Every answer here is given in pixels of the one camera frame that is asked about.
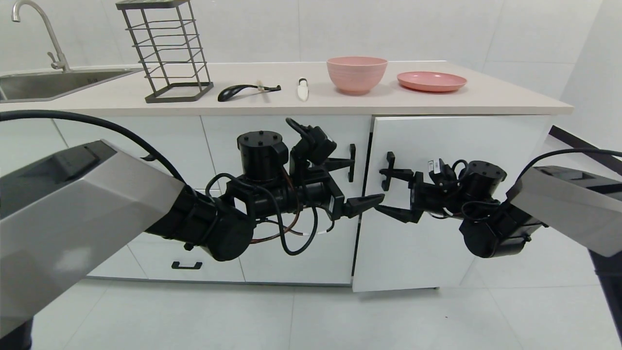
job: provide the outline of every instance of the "pink plate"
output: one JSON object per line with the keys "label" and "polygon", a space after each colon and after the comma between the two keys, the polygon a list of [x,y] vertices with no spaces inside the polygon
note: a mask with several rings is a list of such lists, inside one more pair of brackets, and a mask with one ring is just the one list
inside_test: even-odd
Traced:
{"label": "pink plate", "polygon": [[456,91],[467,83],[458,75],[438,72],[404,72],[397,79],[403,87],[428,92]]}

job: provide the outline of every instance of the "cabinet door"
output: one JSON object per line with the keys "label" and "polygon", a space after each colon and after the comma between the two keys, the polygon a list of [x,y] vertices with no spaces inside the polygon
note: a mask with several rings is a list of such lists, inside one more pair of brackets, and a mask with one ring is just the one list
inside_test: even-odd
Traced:
{"label": "cabinet door", "polygon": [[[361,195],[365,158],[371,125],[370,116],[294,116],[303,125],[320,126],[337,142],[334,158],[350,158],[350,144],[356,145],[356,164],[354,181],[348,182],[348,169],[332,172],[332,176],[346,197]],[[257,130],[278,132],[283,136],[289,149],[300,136],[286,123],[284,116],[204,116],[203,124],[214,152],[212,158],[217,173],[242,173],[241,157],[237,147],[237,137],[243,133]],[[326,230],[330,221],[326,214],[318,211],[318,231]],[[292,215],[284,215],[287,225]],[[313,215],[305,209],[296,230],[310,233]],[[314,238],[309,248],[298,256],[291,257],[283,251],[279,239],[250,246],[240,257],[246,281],[263,283],[331,283],[350,284],[352,263],[356,245],[358,219],[340,219],[335,228]],[[255,230],[255,238],[274,235],[276,225],[261,224]],[[287,234],[290,249],[298,249],[308,237]]]}
{"label": "cabinet door", "polygon": [[127,245],[101,263],[101,265],[91,271],[88,276],[106,278],[147,278]]}
{"label": "cabinet door", "polygon": [[[427,175],[427,162],[442,158],[489,161],[508,178],[494,193],[499,200],[540,149],[550,128],[549,116],[412,116],[376,118],[371,143],[366,194],[383,193],[379,170],[386,154],[395,168]],[[408,208],[407,183],[397,179],[383,202]],[[371,210],[363,216],[353,280],[354,291],[457,286],[474,256],[463,243],[459,220],[437,220],[424,214],[418,224],[403,224]]]}
{"label": "cabinet door", "polygon": [[0,177],[65,148],[50,119],[3,121],[0,123]]}
{"label": "cabinet door", "polygon": [[[131,130],[150,143],[177,168],[193,188],[204,189],[207,182],[214,177],[214,167],[200,117],[116,116],[103,119]],[[104,139],[135,157],[147,155],[130,139],[99,126],[59,120],[58,128],[69,147]],[[149,164],[168,173],[160,162]]]}

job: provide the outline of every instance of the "black handle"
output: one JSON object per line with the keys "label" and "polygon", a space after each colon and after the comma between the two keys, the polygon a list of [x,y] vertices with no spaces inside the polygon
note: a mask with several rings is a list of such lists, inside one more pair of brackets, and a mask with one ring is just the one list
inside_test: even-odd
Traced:
{"label": "black handle", "polygon": [[173,265],[171,265],[170,267],[173,270],[198,270],[201,268],[201,266],[203,266],[202,262],[196,262],[194,266],[190,266],[190,267],[183,267],[183,266],[179,266],[180,262],[173,262]]}
{"label": "black handle", "polygon": [[[356,145],[353,143],[350,144],[350,160],[356,160]],[[348,182],[354,182],[354,162],[352,162],[348,171]]]}
{"label": "black handle", "polygon": [[[393,154],[393,152],[387,152],[387,162],[389,162],[388,170],[391,172],[395,166],[395,154]],[[383,191],[388,191],[389,187],[391,187],[391,176],[387,175],[386,179],[384,179],[382,183]]]}

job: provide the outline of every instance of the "open cabinet door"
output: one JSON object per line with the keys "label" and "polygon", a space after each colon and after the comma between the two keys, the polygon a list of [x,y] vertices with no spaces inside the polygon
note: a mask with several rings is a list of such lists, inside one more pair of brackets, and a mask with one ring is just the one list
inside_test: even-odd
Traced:
{"label": "open cabinet door", "polygon": [[[505,200],[521,169],[539,150],[549,132],[550,116],[408,116],[377,117],[371,143],[366,195],[385,193],[383,205],[409,208],[407,183],[391,180],[384,192],[387,152],[396,169],[425,174],[428,161],[442,158],[487,161],[502,167],[508,178],[493,196]],[[474,256],[458,230],[461,221],[424,214],[418,224],[403,224],[378,211],[363,214],[356,254],[354,291],[458,286]]]}

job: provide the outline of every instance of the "kitchen counter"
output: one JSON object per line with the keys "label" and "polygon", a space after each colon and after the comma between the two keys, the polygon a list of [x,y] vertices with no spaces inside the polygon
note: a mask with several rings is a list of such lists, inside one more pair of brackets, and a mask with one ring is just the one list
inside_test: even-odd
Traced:
{"label": "kitchen counter", "polygon": [[[209,64],[215,87],[196,102],[147,104],[151,93],[143,72],[119,78],[49,102],[2,103],[0,111],[49,109],[93,116],[177,115],[563,115],[573,107],[485,74],[442,62],[390,62],[384,78],[369,94],[348,96],[330,81],[325,62]],[[186,70],[187,67],[172,67]],[[401,72],[428,70],[465,77],[468,83],[455,93],[424,93],[402,88]],[[298,79],[309,81],[309,100],[296,96]],[[228,102],[216,96],[225,87],[262,80],[282,91],[246,95]]]}

